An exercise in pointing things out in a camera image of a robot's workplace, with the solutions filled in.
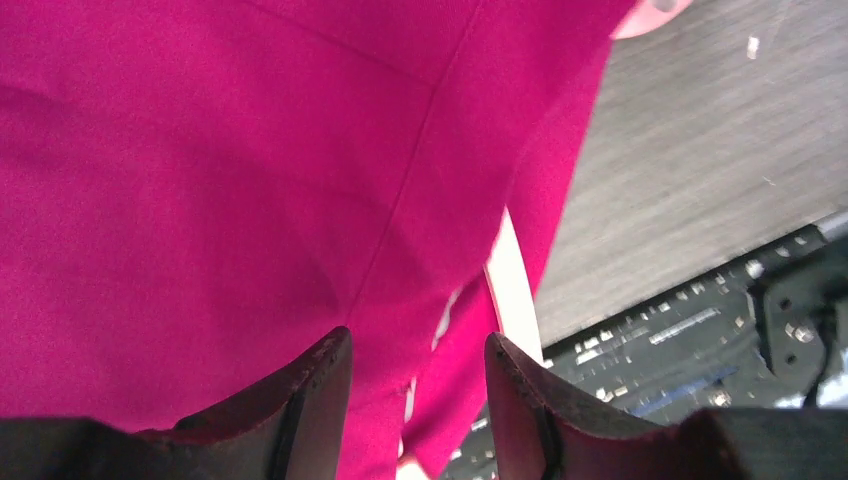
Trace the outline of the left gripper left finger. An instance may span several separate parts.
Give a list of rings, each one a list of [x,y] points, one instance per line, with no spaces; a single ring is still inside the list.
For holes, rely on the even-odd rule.
[[[352,380],[352,335],[336,327],[282,369],[142,439],[138,479],[333,479]]]

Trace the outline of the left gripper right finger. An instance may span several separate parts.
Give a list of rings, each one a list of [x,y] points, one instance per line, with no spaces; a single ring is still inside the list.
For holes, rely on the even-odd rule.
[[[502,334],[485,344],[502,479],[685,479],[670,431],[567,383]]]

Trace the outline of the magenta skirt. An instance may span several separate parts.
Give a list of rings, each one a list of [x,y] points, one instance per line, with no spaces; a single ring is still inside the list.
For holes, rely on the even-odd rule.
[[[437,478],[629,1],[5,1],[1,413],[164,429],[337,326],[343,479]]]

